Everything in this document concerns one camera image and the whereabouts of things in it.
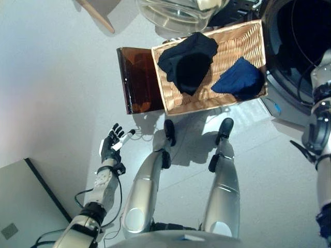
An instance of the wicker tray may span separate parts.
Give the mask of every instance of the wicker tray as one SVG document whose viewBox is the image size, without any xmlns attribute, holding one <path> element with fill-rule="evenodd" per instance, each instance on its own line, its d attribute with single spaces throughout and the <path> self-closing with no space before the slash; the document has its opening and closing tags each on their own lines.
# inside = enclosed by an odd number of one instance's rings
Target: wicker tray
<svg viewBox="0 0 331 248">
<path fill-rule="evenodd" d="M 167 74 L 158 67 L 157 62 L 164 50 L 177 45 L 184 39 L 172 41 L 152 48 L 156 76 L 167 115 L 178 115 L 200 110 L 227 106 L 239 101 L 231 94 L 219 94 L 211 90 L 220 75 L 228 70 L 241 56 L 257 68 L 265 65 L 265 52 L 261 20 L 245 22 L 230 27 L 214 30 L 204 35 L 218 43 L 217 54 L 193 96 L 181 94 L 173 82 L 167 81 Z M 266 84 L 254 98 L 267 95 Z"/>
</svg>

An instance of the folded clothing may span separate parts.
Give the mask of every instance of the folded clothing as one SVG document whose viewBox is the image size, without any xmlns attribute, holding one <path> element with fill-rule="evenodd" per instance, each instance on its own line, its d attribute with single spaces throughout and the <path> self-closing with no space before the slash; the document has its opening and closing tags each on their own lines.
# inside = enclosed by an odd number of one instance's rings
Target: folded clothing
<svg viewBox="0 0 331 248">
<path fill-rule="evenodd" d="M 262 72 L 241 57 L 221 75 L 212 86 L 212 90 L 217 93 L 230 93 L 240 100 L 247 100 L 256 96 L 263 84 Z"/>
<path fill-rule="evenodd" d="M 174 82 L 180 93 L 193 96 L 206 76 L 218 44 L 202 33 L 194 33 L 178 45 L 165 50 L 158 66 Z"/>
</svg>

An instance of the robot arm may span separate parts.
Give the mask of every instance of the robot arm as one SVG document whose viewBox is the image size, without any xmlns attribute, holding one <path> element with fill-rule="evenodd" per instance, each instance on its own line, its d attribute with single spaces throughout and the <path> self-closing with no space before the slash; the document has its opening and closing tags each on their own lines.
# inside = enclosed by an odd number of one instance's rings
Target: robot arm
<svg viewBox="0 0 331 248">
<path fill-rule="evenodd" d="M 101 167 L 97 171 L 94 188 L 87 204 L 56 241 L 54 248 L 96 248 L 101 226 L 107 212 L 113 207 L 114 194 L 119 175 L 125 173 L 119 150 L 135 133 L 131 130 L 124 135 L 122 128 L 115 124 L 108 136 L 101 141 L 99 154 Z"/>
<path fill-rule="evenodd" d="M 302 144 L 291 141 L 315 165 L 318 173 L 317 195 L 320 213 L 316 220 L 320 235 L 331 247 L 331 49 L 327 50 L 321 63 L 311 72 L 314 106 Z"/>
</svg>

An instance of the blue garment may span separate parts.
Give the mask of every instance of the blue garment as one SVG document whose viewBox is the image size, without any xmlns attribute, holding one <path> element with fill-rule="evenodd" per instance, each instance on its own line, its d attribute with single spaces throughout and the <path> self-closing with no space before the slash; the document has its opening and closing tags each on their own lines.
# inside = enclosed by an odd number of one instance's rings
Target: blue garment
<svg viewBox="0 0 331 248">
<path fill-rule="evenodd" d="M 256 96 L 263 84 L 262 72 L 241 57 L 221 75 L 212 86 L 212 90 L 217 93 L 230 93 L 240 100 L 247 100 Z"/>
</svg>

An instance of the gray floor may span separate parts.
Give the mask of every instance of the gray floor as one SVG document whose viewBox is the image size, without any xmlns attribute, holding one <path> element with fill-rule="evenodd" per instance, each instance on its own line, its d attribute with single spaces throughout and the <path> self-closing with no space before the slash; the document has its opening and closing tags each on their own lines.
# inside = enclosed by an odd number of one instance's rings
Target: gray floor
<svg viewBox="0 0 331 248">
<path fill-rule="evenodd" d="M 111 126 L 139 130 L 138 140 L 122 150 L 125 201 L 164 121 L 162 111 L 126 115 L 116 54 L 122 46 L 150 48 L 163 39 L 133 0 L 121 0 L 108 17 L 114 35 L 75 1 L 0 1 L 0 167 L 30 157 L 71 215 L 79 212 L 75 193 L 93 185 L 99 144 Z M 213 179 L 207 166 L 215 132 L 229 116 L 240 237 L 257 247 L 323 247 L 314 221 L 314 168 L 277 132 L 258 100 L 172 118 L 178 141 L 172 167 L 161 174 L 155 219 L 198 226 Z M 117 228 L 118 222 L 107 231 Z M 121 239 L 122 232 L 107 246 Z"/>
</svg>

